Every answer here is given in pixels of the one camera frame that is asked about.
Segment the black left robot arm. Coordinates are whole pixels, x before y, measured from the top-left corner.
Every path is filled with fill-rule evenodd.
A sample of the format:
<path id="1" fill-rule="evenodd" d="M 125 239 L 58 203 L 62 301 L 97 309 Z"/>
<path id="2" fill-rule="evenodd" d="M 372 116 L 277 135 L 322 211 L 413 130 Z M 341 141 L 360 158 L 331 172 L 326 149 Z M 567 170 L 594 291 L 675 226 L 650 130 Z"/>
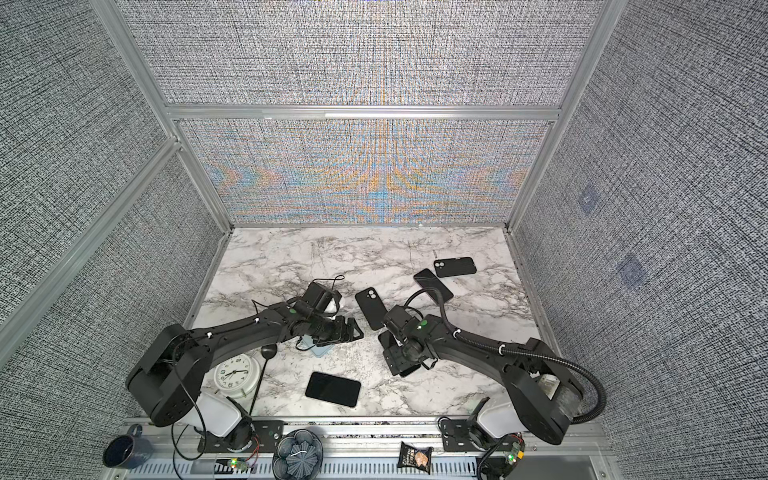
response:
<path id="1" fill-rule="evenodd" d="M 193 409 L 204 376 L 216 365 L 257 347 L 304 335 L 318 346 L 351 343 L 364 334 L 352 317 L 330 317 L 294 299 L 255 315 L 209 328 L 164 328 L 133 367 L 126 388 L 158 427 L 180 421 Z"/>

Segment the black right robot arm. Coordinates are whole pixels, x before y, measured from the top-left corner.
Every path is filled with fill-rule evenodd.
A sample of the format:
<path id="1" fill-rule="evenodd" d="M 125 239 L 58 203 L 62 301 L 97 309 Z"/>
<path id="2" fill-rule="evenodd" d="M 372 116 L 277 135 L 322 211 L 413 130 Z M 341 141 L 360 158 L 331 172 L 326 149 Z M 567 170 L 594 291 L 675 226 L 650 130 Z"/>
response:
<path id="1" fill-rule="evenodd" d="M 463 331 L 443 318 L 414 316 L 402 306 L 384 317 L 388 330 L 382 345 L 393 374 L 431 361 L 450 361 L 501 384 L 524 429 L 559 445 L 584 399 L 585 389 L 546 343 L 504 344 Z"/>

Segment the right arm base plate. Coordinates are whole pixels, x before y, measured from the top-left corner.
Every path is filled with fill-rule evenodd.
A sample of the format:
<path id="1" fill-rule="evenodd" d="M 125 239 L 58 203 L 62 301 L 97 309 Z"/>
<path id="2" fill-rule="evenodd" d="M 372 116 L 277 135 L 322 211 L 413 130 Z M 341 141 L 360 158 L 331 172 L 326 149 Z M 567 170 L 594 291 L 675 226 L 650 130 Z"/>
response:
<path id="1" fill-rule="evenodd" d="M 469 435 L 466 419 L 440 417 L 437 421 L 441 433 L 443 450 L 448 453 L 479 452 Z"/>

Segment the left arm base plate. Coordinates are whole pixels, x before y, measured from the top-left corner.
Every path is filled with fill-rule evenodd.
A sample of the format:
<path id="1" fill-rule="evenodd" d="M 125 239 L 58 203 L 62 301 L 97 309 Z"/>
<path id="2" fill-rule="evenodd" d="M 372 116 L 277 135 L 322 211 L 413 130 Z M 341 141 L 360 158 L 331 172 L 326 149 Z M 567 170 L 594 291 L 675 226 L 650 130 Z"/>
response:
<path id="1" fill-rule="evenodd" d="M 224 438 L 211 433 L 200 439 L 197 445 L 199 453 L 244 454 L 255 451 L 274 453 L 283 437 L 285 422 L 282 420 L 252 420 L 249 430 L 237 427 Z"/>

